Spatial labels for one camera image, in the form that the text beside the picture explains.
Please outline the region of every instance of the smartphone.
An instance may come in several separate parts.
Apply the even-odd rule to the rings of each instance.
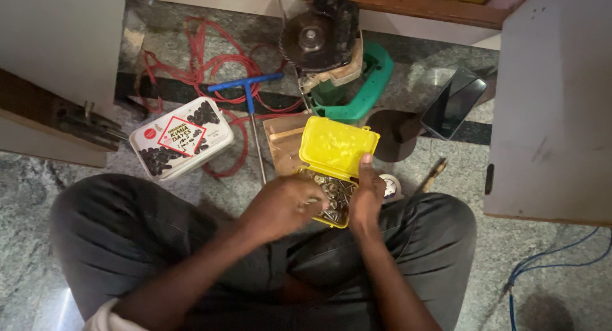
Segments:
[[[421,125],[436,137],[450,140],[485,90],[484,80],[465,68],[457,69],[421,116]]]

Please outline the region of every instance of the person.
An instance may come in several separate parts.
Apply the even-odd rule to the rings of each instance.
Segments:
[[[371,162],[361,159],[348,229],[308,236],[291,234],[328,202],[303,177],[272,180],[220,229],[149,181],[73,184],[52,207],[51,241],[84,329],[454,329],[473,213],[440,193],[381,208],[385,183]]]

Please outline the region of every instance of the granite floor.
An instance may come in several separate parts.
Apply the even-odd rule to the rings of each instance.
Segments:
[[[161,6],[155,9],[156,18],[150,13],[143,13],[147,6],[158,4]],[[129,22],[124,32],[127,39],[124,38],[122,44],[120,71],[133,73],[137,70],[137,53],[141,47],[155,48],[158,57],[170,63],[176,61],[173,58],[184,57],[184,54],[179,55],[179,52],[185,51],[184,43],[177,44],[182,41],[181,37],[172,37],[171,33],[176,32],[172,29],[180,26],[179,20],[186,14],[217,17],[215,20],[223,23],[222,26],[229,32],[235,32],[237,39],[247,47],[252,46],[252,41],[266,41],[274,36],[275,30],[268,30],[270,33],[267,33],[253,28],[275,29],[276,26],[270,25],[275,25],[276,19],[165,4],[168,3],[128,0],[126,19]],[[232,24],[248,24],[256,38],[238,38],[240,29],[232,28]],[[485,69],[495,66],[498,57],[497,52],[448,43],[379,38],[396,62],[394,78],[378,104],[387,108],[417,111],[429,95],[427,93],[432,93],[418,88],[419,81],[427,77],[427,72],[455,69],[458,66]],[[218,43],[218,47],[227,46],[220,41],[211,43]],[[263,61],[276,59],[261,58]],[[240,76],[242,72],[237,67],[228,67],[223,74],[224,79],[230,79]],[[295,85],[294,81],[285,79],[264,85],[262,89],[293,95]],[[489,101],[479,106],[468,119],[491,124],[493,105],[494,102]],[[179,103],[171,101],[164,104],[166,110],[178,106]],[[149,116],[147,120],[137,122],[125,110],[116,110],[117,121],[123,125],[126,133],[156,117]],[[261,145],[267,148],[264,136],[261,135]],[[238,156],[240,136],[236,132],[235,146],[224,153],[223,157],[215,159],[213,167],[226,167],[230,158]],[[249,157],[244,167],[233,177],[216,180],[196,170],[160,185],[195,205],[216,206],[220,210],[220,219],[237,217],[259,189],[258,160],[253,155],[256,153],[255,146],[252,141],[249,145]],[[476,256],[456,327],[460,331],[509,329],[509,305],[504,284],[512,267],[524,257],[576,241],[593,229],[483,215],[482,194],[488,151],[489,147],[485,145],[419,138],[416,150],[403,162],[375,162],[378,169],[396,175],[409,193],[439,157],[448,158],[448,167],[437,178],[432,191],[452,194],[468,203],[476,215],[478,225]],[[271,162],[267,150],[264,156]],[[0,169],[0,329],[78,330],[83,321],[57,266],[48,239],[50,205],[60,191],[82,178],[103,172],[120,172],[145,178],[143,168],[129,145],[121,144],[118,152],[108,155],[108,164],[104,169],[14,154],[0,154]],[[268,165],[266,170],[269,178],[272,178],[273,168]],[[314,232],[322,227],[323,224],[315,222],[306,231]],[[599,256],[609,241],[608,233],[608,229],[601,229],[579,247],[542,259],[542,263],[582,263]],[[608,312],[612,308],[612,297],[608,294],[612,289],[612,280],[608,278],[610,274],[611,258],[588,267],[551,268],[524,274],[514,288],[518,329],[608,330],[606,325],[612,324],[612,315]]]

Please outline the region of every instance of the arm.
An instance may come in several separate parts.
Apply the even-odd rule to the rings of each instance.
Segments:
[[[305,204],[312,197],[321,202]],[[123,298],[113,312],[150,331],[177,329],[227,268],[258,246],[306,225],[324,208],[327,199],[315,182],[277,178],[264,186],[233,226],[192,257]]]
[[[349,227],[359,245],[372,282],[378,311],[387,330],[441,330],[431,313],[395,265],[378,228],[378,213],[385,183],[371,167],[372,156],[363,155],[359,187],[349,206]]]

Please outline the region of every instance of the blue t-handle tool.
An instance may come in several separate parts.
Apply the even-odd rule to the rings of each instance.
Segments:
[[[259,146],[259,140],[257,139],[257,131],[255,130],[255,105],[253,105],[253,95],[251,95],[251,84],[261,83],[262,81],[276,80],[284,77],[283,72],[272,73],[260,76],[246,77],[244,79],[238,79],[228,81],[226,83],[220,83],[216,85],[210,85],[208,92],[214,92],[219,90],[228,89],[230,87],[243,86],[244,92],[247,94],[247,107],[249,108],[249,115],[251,116],[251,129],[253,130],[253,137],[255,138],[255,145],[257,147],[257,155],[259,155],[259,167],[261,168],[261,180],[266,184],[266,171],[264,170],[264,160],[261,156],[261,147]]]

